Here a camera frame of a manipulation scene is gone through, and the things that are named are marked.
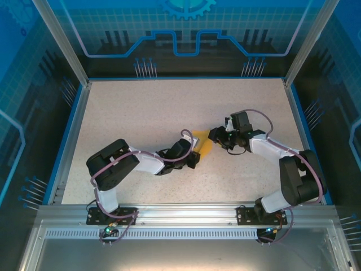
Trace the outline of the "yellow cloth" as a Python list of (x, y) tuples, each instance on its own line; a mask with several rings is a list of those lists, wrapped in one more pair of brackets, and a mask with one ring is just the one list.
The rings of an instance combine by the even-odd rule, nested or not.
[(200, 154), (200, 161), (212, 150), (213, 142), (208, 138), (210, 130), (193, 130), (192, 134), (198, 139), (194, 152)]

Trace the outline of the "aluminium mounting rail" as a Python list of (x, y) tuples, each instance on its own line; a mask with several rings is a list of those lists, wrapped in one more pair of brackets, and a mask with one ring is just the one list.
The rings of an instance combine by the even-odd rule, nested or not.
[[(136, 226), (141, 227), (235, 227), (236, 208), (251, 207), (252, 202), (125, 204), (139, 211)], [(327, 228), (340, 226), (336, 207), (302, 205), (293, 208), (296, 228)], [(41, 206), (35, 224), (48, 227), (83, 227), (86, 225), (85, 205)]]

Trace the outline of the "blue aluminium table side rail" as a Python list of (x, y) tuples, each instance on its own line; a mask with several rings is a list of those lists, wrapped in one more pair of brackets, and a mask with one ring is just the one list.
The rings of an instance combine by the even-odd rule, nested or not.
[(88, 84), (88, 86), (81, 85), (77, 91), (47, 189), (43, 196), (43, 205), (55, 204), (57, 202), (56, 192), (58, 187), (65, 186), (67, 183), (90, 90), (91, 84)]
[(310, 149), (316, 154), (316, 149), (311, 138), (310, 130), (307, 126), (305, 114), (303, 112), (296, 88), (294, 87), (293, 84), (288, 86), (285, 83), (285, 81), (283, 81), (283, 83), (284, 83), (285, 93), (288, 98), (288, 102), (293, 114), (293, 118), (296, 123), (298, 134), (302, 142), (302, 147), (304, 149)]

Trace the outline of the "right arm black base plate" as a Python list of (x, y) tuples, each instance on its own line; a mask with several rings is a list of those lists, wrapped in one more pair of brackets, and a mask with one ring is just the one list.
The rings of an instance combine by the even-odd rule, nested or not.
[(239, 226), (254, 225), (254, 226), (266, 226), (266, 225), (287, 225), (287, 216), (285, 211), (276, 211), (273, 213), (267, 213), (262, 207), (246, 207), (240, 205), (236, 210), (236, 219)]

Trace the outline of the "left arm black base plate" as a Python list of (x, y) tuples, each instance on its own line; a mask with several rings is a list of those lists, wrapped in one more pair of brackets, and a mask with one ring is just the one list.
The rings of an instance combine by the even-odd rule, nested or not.
[[(119, 207), (114, 212), (112, 212), (112, 215), (115, 216), (126, 216), (130, 214), (134, 214), (137, 212), (137, 208), (133, 207)], [(87, 214), (87, 225), (109, 225), (111, 223), (117, 222), (119, 225), (128, 225), (133, 217), (127, 217), (123, 218), (122, 220), (116, 220), (113, 217), (109, 217), (106, 214), (104, 214), (99, 207), (91, 207), (88, 210)]]

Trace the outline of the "aluminium frame post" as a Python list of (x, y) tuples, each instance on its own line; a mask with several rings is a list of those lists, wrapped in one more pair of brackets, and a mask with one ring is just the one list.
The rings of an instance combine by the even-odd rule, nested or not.
[(88, 87), (89, 78), (47, 0), (32, 0), (41, 18), (65, 56), (79, 82)]
[(312, 48), (319, 39), (322, 31), (324, 30), (328, 20), (332, 16), (335, 8), (337, 7), (340, 0), (324, 0), (324, 3), (314, 20), (300, 50), (298, 51), (294, 61), (292, 62), (286, 77), (284, 79), (285, 88), (290, 88), (297, 74), (301, 70), (304, 62), (310, 54)]

